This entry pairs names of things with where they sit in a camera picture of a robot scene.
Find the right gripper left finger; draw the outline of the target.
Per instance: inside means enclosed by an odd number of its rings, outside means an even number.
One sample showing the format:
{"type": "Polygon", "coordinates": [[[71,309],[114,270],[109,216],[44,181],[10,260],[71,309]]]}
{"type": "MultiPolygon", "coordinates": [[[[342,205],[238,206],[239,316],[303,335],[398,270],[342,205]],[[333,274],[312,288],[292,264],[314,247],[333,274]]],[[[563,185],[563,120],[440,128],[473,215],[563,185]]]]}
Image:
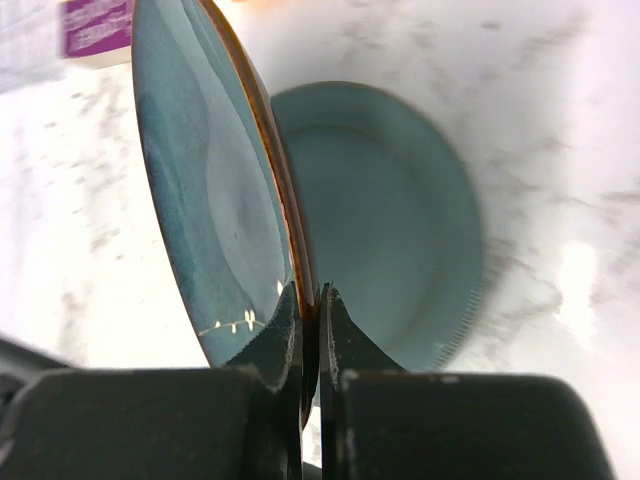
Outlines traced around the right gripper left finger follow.
{"type": "Polygon", "coordinates": [[[302,335],[286,287],[226,366],[81,369],[1,344],[5,479],[299,479],[302,335]]]}

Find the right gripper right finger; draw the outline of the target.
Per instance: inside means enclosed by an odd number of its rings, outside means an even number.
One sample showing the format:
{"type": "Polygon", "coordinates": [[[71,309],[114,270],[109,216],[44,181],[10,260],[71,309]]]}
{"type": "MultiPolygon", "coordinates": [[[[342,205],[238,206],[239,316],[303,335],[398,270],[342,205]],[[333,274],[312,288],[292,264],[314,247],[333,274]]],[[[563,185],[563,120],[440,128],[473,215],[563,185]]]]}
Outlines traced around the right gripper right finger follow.
{"type": "Polygon", "coordinates": [[[610,479],[592,417],[565,382],[539,375],[410,373],[320,304],[326,479],[610,479]]]}

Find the grey-green ribbed plate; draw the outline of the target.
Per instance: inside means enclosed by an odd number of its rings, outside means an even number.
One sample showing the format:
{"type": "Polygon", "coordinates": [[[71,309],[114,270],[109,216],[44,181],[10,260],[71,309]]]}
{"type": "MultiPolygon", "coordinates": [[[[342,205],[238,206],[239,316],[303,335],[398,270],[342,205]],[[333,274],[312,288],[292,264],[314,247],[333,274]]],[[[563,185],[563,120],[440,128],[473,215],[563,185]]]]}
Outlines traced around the grey-green ribbed plate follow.
{"type": "Polygon", "coordinates": [[[350,82],[276,94],[318,276],[409,371],[444,367],[480,308],[484,238],[456,152],[398,97],[350,82]]]}

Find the dark blue floral plate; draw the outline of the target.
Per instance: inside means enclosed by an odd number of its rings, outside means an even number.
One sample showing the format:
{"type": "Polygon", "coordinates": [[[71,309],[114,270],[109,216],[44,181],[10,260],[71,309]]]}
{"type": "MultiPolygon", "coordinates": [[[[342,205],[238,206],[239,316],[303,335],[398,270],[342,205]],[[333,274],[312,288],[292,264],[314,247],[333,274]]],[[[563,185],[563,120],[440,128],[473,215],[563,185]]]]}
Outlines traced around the dark blue floral plate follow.
{"type": "Polygon", "coordinates": [[[162,238],[213,366],[262,333],[283,296],[304,333],[300,416],[318,375],[319,287],[296,174],[271,99],[212,1],[139,1],[139,137],[162,238]]]}

